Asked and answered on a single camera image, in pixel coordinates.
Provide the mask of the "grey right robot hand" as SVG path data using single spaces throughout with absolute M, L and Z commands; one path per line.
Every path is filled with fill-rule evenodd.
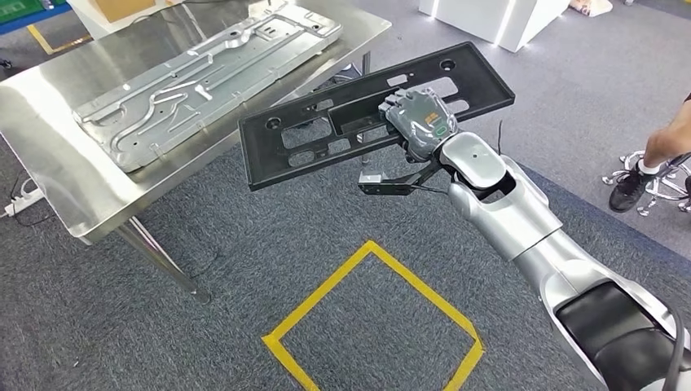
M 397 90 L 378 109 L 403 136 L 407 158 L 414 162 L 431 160 L 444 142 L 460 132 L 455 114 L 430 88 Z

